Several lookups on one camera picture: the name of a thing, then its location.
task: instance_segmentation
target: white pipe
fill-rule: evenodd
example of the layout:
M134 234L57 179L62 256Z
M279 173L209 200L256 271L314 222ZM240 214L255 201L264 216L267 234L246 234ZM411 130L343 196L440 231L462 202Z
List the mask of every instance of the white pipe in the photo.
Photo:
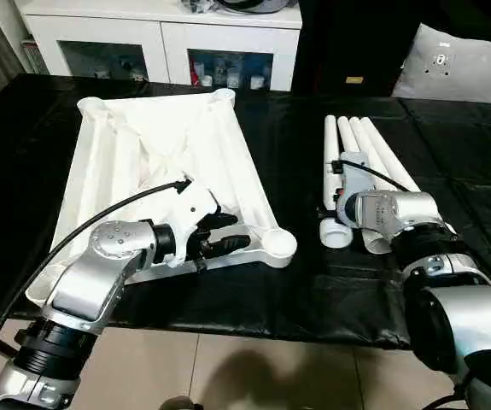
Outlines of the white pipe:
M338 148L338 131L334 115L324 117L324 172L323 172L323 204L329 211L336 209L334 194L342 188L342 177L332 173L332 162L340 159Z
M339 158L336 118L327 115L324 118L323 203L329 211L336 209L334 195L342 188L342 177L332 173L332 162ZM348 226L338 224L334 218L326 218L319 225L319 237L327 248L339 249L347 247L354 235Z
M349 120L347 117L340 117L338 119L338 129L340 130L340 135L342 136L344 151L359 152L359 145L357 145L357 141L355 141L354 132L349 125Z
M395 155L388 143L386 143L385 139L383 139L378 129L374 126L374 124L372 124L371 119L365 117L362 118L360 122L366 129L372 145L380 156L383 165L389 172L389 176L401 185L405 186L408 190L416 192L420 191L419 187L416 185L408 171L400 163L397 155Z
M354 132L355 139L357 140L361 152L364 152L368 157L369 167L388 177L388 170L383 165L380 156L372 145L371 139L369 138L366 129L361 124L361 121L359 121L359 118L353 117L349 119L349 125ZM395 187L392 184L385 182L383 179L372 177L372 180L377 190L395 190Z
M362 126L359 118L353 117L349 119L349 125L354 133L355 140L359 145L361 152L365 153L369 167L383 175L389 176L388 170L382 163L382 160L378 156L376 150L372 146L371 139L368 137L365 128ZM372 177L372 181L377 190L394 190L392 184L388 184L383 179ZM383 236L374 231L362 230L361 235L363 237L363 243L365 244L365 249L374 255L384 255L391 252L388 241L386 241Z

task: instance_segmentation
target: glass cabinet door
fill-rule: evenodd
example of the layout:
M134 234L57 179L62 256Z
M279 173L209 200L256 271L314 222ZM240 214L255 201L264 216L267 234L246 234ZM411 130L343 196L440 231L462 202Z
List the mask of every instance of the glass cabinet door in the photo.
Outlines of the glass cabinet door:
M139 44L59 41L72 76L148 81Z
M174 84L290 91L298 30L161 23Z
M193 85L270 89L273 54L188 49L188 60Z
M167 83L158 21L28 15L52 75Z

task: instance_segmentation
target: shelf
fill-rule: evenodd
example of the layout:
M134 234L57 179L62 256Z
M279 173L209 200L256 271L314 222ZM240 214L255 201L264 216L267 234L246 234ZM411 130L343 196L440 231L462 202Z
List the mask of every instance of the shelf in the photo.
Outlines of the shelf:
M24 4L20 12L24 15L97 17L294 30L300 30L302 27L298 6L269 15L243 15L225 10L192 14L180 0L32 0Z

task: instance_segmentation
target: table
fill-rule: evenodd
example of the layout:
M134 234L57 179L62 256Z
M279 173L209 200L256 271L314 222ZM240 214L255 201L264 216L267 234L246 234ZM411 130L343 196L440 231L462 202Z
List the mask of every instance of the table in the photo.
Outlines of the table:
M83 97L154 97L188 86L21 75L0 93L0 312L46 255ZM281 270L231 266L127 287L111 325L406 349L392 256L319 242L327 114L370 116L441 214L491 268L491 105L238 92L235 107L278 223L298 250ZM38 309L21 301L15 317Z

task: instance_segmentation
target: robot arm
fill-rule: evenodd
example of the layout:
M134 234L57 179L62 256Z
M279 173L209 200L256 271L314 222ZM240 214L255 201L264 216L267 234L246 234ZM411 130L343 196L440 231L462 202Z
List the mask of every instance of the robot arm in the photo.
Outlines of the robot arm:
M367 165L361 153L342 159ZM404 275L406 323L415 355L455 383L456 400L491 410L491 280L441 218L426 192L373 190L371 175L343 165L336 201L347 226L378 232Z
M19 353L0 374L0 410L68 408L79 375L122 297L125 281L153 263L226 255L249 245L244 236L208 241L209 229L237 222L211 193L191 183L164 223L110 221L90 236L87 250L51 291L41 318L19 331Z

